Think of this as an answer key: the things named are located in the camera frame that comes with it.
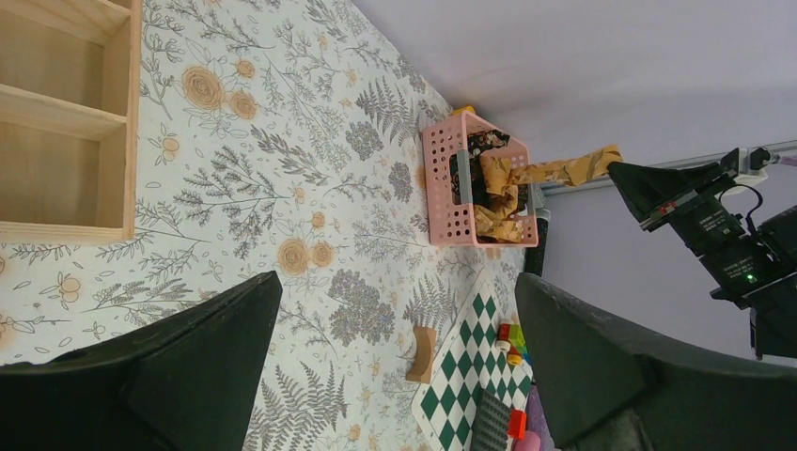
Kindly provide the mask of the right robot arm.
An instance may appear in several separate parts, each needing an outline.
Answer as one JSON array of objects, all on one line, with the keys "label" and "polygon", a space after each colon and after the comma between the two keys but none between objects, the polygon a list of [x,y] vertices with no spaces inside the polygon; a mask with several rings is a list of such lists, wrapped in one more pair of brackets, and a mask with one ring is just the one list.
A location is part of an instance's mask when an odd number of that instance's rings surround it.
[{"label": "right robot arm", "polygon": [[715,163],[658,168],[610,163],[608,174],[641,229],[670,226],[717,283],[715,300],[750,312],[751,347],[764,356],[796,356],[796,209],[756,224],[722,200],[753,191],[752,176],[793,164],[767,148],[735,148]]}]

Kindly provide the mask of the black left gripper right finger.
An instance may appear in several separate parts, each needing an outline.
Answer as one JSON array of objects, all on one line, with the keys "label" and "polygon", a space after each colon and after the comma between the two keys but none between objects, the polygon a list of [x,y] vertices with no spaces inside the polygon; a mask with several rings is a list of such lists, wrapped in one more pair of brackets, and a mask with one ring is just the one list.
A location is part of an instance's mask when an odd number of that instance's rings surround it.
[{"label": "black left gripper right finger", "polygon": [[535,384],[562,450],[792,450],[796,371],[706,350],[519,274]]}]

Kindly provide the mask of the wooden compartment tray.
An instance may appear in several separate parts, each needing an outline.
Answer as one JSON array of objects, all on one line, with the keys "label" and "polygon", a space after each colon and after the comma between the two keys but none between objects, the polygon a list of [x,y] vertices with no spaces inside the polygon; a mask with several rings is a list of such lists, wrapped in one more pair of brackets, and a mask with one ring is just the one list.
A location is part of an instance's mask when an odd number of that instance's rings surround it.
[{"label": "wooden compartment tray", "polygon": [[1,5],[1,240],[133,236],[143,8]]}]

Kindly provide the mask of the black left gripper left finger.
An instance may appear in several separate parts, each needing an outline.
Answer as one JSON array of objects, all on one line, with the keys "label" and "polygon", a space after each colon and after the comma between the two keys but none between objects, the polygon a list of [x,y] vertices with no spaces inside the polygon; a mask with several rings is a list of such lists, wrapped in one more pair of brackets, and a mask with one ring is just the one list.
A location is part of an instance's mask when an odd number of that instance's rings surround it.
[{"label": "black left gripper left finger", "polygon": [[282,298],[275,272],[44,364],[1,369],[5,450],[240,450]]}]

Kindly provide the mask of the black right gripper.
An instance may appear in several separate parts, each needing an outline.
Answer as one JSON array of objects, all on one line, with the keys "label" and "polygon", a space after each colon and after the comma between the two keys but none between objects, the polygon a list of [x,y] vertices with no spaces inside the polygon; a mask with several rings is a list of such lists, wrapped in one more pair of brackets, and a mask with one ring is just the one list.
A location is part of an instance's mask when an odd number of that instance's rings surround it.
[{"label": "black right gripper", "polygon": [[717,282],[711,296],[744,309],[786,284],[786,214],[757,224],[751,211],[728,211],[725,195],[754,187],[735,183],[720,161],[685,169],[614,162],[608,175],[642,229],[671,226]]}]

